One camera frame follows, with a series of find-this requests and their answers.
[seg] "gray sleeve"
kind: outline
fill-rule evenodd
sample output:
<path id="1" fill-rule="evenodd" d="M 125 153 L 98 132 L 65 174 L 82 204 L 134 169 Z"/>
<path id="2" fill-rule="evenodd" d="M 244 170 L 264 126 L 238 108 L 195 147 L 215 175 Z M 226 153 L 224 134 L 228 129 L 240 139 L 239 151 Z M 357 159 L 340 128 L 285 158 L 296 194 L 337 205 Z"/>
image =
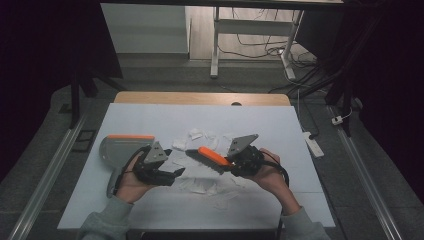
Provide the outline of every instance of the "gray sleeve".
<path id="1" fill-rule="evenodd" d="M 290 216 L 281 216 L 286 228 L 287 239 L 315 240 L 330 239 L 320 222 L 312 222 L 305 208 Z"/>
<path id="2" fill-rule="evenodd" d="M 132 204 L 113 196 L 102 212 L 88 215 L 78 232 L 77 239 L 125 239 L 129 229 L 128 215 L 132 207 Z"/>

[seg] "person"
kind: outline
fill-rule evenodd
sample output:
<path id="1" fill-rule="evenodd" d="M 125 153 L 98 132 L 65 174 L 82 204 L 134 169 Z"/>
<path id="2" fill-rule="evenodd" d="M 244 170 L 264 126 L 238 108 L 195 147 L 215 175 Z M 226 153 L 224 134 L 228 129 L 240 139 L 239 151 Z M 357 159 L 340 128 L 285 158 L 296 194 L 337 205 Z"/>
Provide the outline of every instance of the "person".
<path id="1" fill-rule="evenodd" d="M 266 161 L 280 163 L 278 155 L 264 148 L 260 151 L 264 153 Z M 84 221 L 77 239 L 125 239 L 125 234 L 129 230 L 128 215 L 134 202 L 156 187 L 138 181 L 131 172 L 136 160 L 137 157 L 128 165 L 116 195 L 110 199 L 105 209 L 100 213 L 91 213 Z M 263 165 L 255 176 L 247 178 L 272 193 L 281 203 L 284 212 L 281 218 L 285 225 L 287 239 L 330 239 L 320 222 L 311 221 L 277 169 Z"/>

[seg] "gray floor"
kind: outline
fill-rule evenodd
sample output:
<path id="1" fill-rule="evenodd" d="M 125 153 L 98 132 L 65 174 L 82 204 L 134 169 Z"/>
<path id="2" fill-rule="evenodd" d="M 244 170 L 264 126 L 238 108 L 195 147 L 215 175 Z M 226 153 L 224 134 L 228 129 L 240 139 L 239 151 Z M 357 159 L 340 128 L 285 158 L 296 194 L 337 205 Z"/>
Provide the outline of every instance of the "gray floor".
<path id="1" fill-rule="evenodd" d="M 195 91 L 266 93 L 287 84 L 281 72 L 281 64 L 273 62 L 223 62 L 220 77 L 209 78 L 209 63 L 181 59 L 157 58 L 137 61 L 122 59 L 124 80 L 119 82 L 130 90 L 143 91 Z M 298 69 L 302 75 L 306 70 Z M 94 99 L 81 97 L 83 107 L 91 102 L 90 113 L 82 130 L 97 131 L 108 104 L 117 91 L 96 81 L 99 94 Z M 333 239 L 387 239 L 375 211 L 363 190 L 352 163 L 330 123 L 328 106 L 323 92 L 316 92 L 300 101 L 300 121 L 306 130 L 316 132 L 316 138 L 325 156 L 314 159 L 321 183 L 334 220 L 335 228 L 327 229 Z M 38 181 L 52 159 L 70 123 L 69 113 L 59 113 L 63 104 L 70 103 L 69 87 L 57 91 L 44 124 L 9 176 L 0 185 L 0 238 L 12 231 Z M 291 103 L 297 108 L 297 100 Z M 358 110 L 352 114 L 352 138 L 375 180 L 404 239 L 424 239 L 424 207 L 416 198 L 390 158 L 364 129 L 358 119 Z M 28 239 L 74 239 L 75 233 L 58 231 L 57 224 L 78 180 L 88 156 L 87 142 L 76 142 L 66 159 L 56 183 L 47 198 Z"/>

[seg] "hand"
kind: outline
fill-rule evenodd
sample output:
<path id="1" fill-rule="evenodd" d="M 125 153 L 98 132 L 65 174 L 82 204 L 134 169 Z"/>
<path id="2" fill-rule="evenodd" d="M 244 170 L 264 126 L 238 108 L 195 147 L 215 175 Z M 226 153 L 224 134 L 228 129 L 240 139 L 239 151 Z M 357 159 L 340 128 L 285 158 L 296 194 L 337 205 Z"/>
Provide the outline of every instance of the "hand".
<path id="1" fill-rule="evenodd" d="M 280 164 L 280 157 L 265 148 L 259 149 L 264 154 L 264 160 Z M 292 191 L 284 181 L 284 177 L 274 167 L 263 165 L 253 177 L 248 179 L 256 182 L 261 188 L 272 193 L 283 207 L 285 215 L 292 215 L 300 210 L 300 205 Z"/>
<path id="2" fill-rule="evenodd" d="M 116 193 L 116 197 L 130 204 L 139 200 L 150 189 L 157 187 L 156 185 L 148 185 L 140 182 L 132 172 L 134 164 L 137 162 L 137 158 L 142 153 L 143 152 L 134 157 L 131 163 L 128 165 L 125 173 L 122 176 L 119 189 Z"/>

